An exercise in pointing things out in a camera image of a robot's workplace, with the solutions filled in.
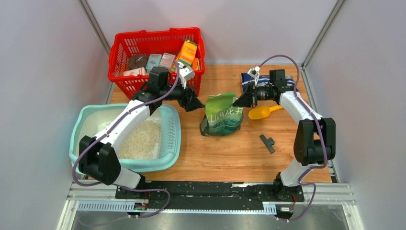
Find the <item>yellow plastic scoop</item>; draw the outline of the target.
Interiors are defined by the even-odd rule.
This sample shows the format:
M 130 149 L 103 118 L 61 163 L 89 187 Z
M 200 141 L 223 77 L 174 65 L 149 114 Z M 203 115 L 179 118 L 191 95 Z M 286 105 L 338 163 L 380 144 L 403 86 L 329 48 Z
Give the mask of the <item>yellow plastic scoop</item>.
M 268 117 L 271 113 L 282 110 L 283 107 L 280 105 L 268 107 L 268 106 L 261 106 L 253 108 L 249 111 L 248 117 L 252 120 L 259 120 Z

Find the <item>green litter bag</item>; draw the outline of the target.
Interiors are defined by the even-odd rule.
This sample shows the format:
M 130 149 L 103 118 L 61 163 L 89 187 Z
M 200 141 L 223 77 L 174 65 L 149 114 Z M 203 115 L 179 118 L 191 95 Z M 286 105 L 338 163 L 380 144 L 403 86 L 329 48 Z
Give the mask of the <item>green litter bag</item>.
M 221 137 L 240 130 L 244 118 L 243 107 L 233 106 L 236 100 L 234 92 L 208 96 L 200 123 L 202 136 Z

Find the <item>black bag clip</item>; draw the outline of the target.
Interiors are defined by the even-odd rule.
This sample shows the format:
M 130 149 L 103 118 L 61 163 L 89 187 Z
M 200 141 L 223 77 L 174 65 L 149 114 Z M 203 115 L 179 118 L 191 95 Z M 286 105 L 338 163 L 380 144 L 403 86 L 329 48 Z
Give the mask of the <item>black bag clip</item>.
M 275 141 L 273 140 L 273 138 L 266 138 L 264 135 L 260 135 L 260 139 L 262 140 L 268 151 L 273 154 L 275 152 L 275 149 L 273 148 Z

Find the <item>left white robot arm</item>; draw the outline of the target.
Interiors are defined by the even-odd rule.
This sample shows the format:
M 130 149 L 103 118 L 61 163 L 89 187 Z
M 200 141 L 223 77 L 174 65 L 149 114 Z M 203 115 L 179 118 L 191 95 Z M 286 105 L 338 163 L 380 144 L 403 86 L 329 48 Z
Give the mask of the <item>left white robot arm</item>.
M 117 150 L 135 128 L 149 118 L 163 101 L 176 100 L 187 112 L 204 104 L 197 98 L 187 81 L 194 77 L 191 67 L 177 67 L 176 79 L 169 83 L 171 73 L 165 67 L 154 67 L 148 81 L 133 95 L 127 107 L 103 131 L 93 137 L 84 136 L 79 142 L 78 159 L 73 170 L 97 180 L 97 184 L 116 185 L 127 189 L 135 199 L 146 194 L 142 176 L 125 168 L 118 160 Z

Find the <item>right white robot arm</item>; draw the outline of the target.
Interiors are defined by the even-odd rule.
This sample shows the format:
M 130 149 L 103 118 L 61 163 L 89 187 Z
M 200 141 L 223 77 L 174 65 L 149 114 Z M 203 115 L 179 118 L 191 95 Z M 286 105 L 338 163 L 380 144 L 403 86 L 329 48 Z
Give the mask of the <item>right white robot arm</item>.
M 324 118 L 301 97 L 297 88 L 288 85 L 283 69 L 271 70 L 268 84 L 256 86 L 247 83 L 242 95 L 233 103 L 237 107 L 251 107 L 258 101 L 273 100 L 280 105 L 298 125 L 293 145 L 294 159 L 278 174 L 273 194 L 280 201 L 292 195 L 292 188 L 313 169 L 323 169 L 335 157 L 335 128 L 332 118 Z

